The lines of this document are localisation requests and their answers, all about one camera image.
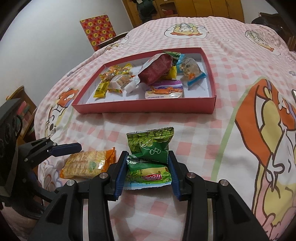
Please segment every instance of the wooden wardrobe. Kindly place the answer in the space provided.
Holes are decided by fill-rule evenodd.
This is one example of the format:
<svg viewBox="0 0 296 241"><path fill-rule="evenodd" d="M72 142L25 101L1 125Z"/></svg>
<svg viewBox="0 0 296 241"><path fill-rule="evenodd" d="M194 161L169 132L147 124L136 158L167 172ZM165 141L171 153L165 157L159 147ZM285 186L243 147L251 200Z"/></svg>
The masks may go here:
<svg viewBox="0 0 296 241"><path fill-rule="evenodd" d="M140 26L137 4L132 0L122 0L134 27ZM168 17L225 17L244 23L244 13L240 0L154 0L157 14L152 19Z"/></svg>

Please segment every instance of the wall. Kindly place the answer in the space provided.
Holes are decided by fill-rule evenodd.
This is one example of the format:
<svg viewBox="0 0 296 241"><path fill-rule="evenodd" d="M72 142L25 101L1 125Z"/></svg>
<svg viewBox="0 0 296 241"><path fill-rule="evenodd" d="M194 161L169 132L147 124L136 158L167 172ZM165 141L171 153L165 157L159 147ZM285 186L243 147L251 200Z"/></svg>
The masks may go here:
<svg viewBox="0 0 296 241"><path fill-rule="evenodd" d="M32 0L0 41L0 105L21 85L39 105L58 80L94 53L79 20L104 14L117 34L132 29L121 0Z"/></svg>
<svg viewBox="0 0 296 241"><path fill-rule="evenodd" d="M241 0L244 22L251 23L260 12L274 14L277 11L265 0Z"/></svg>

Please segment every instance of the blue gripper pad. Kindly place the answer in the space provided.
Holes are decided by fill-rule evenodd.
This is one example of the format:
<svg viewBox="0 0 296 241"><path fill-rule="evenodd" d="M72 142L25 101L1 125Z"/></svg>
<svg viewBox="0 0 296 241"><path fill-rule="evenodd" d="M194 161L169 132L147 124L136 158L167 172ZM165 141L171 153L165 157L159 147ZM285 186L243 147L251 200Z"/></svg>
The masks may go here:
<svg viewBox="0 0 296 241"><path fill-rule="evenodd" d="M49 150L49 154L58 157L78 153L81 152L81 150L81 144L76 142L71 144L53 146L52 149Z"/></svg>
<svg viewBox="0 0 296 241"><path fill-rule="evenodd" d="M174 165L172 163L172 159L170 155L168 156L168 169L170 171L170 175L172 176L172 188L174 195L178 200L181 199L181 191L180 191L180 184L179 184L179 179L177 177L176 170L174 168Z"/></svg>
<svg viewBox="0 0 296 241"><path fill-rule="evenodd" d="M121 164L121 167L119 169L118 176L116 178L115 192L114 192L114 197L116 200L118 200L119 196L121 196L121 194L122 194L124 181L126 179L126 170L127 170L126 158L128 155L129 155L129 153L126 152L126 154L123 158L123 162Z"/></svg>

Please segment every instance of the metal screw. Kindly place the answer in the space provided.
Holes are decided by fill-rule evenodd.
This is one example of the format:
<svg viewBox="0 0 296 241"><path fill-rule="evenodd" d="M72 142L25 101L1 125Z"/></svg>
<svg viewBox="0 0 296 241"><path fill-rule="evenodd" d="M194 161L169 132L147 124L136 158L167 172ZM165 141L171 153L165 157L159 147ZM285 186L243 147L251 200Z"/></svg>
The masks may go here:
<svg viewBox="0 0 296 241"><path fill-rule="evenodd" d="M73 186L74 183L75 183L74 180L69 180L69 181L67 181L67 185L68 185L68 186Z"/></svg>
<svg viewBox="0 0 296 241"><path fill-rule="evenodd" d="M100 174L100 178L102 178L102 179L105 179L105 178L107 178L108 177L108 173L106 173L106 172L102 172L101 174Z"/></svg>
<svg viewBox="0 0 296 241"><path fill-rule="evenodd" d="M189 173L187 173L187 177L188 178L195 178L196 174L194 172L189 172Z"/></svg>
<svg viewBox="0 0 296 241"><path fill-rule="evenodd" d="M228 186L229 182L227 180L225 180L225 179L222 179L222 180L220 180L220 184L222 186Z"/></svg>

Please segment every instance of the bed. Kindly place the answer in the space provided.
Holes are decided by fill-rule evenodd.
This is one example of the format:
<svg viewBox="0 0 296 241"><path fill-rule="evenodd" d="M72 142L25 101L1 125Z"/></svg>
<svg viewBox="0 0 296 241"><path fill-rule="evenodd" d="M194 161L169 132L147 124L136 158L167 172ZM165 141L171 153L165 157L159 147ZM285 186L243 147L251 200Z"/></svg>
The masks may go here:
<svg viewBox="0 0 296 241"><path fill-rule="evenodd" d="M201 47L207 55L217 89L212 115L80 115L71 106L104 63L181 47ZM296 211L294 88L296 54L268 27L219 17L153 20L96 51L51 89L36 112L36 138L79 142L84 151L116 147L118 158L129 151L126 133L173 126L170 150L177 160L205 180L227 179L270 240L277 240ZM66 183L59 178L66 158L51 157L39 165L45 189ZM123 191L117 202L109 202L115 240L181 240L186 206L170 186ZM87 236L87 224L84 231Z"/></svg>

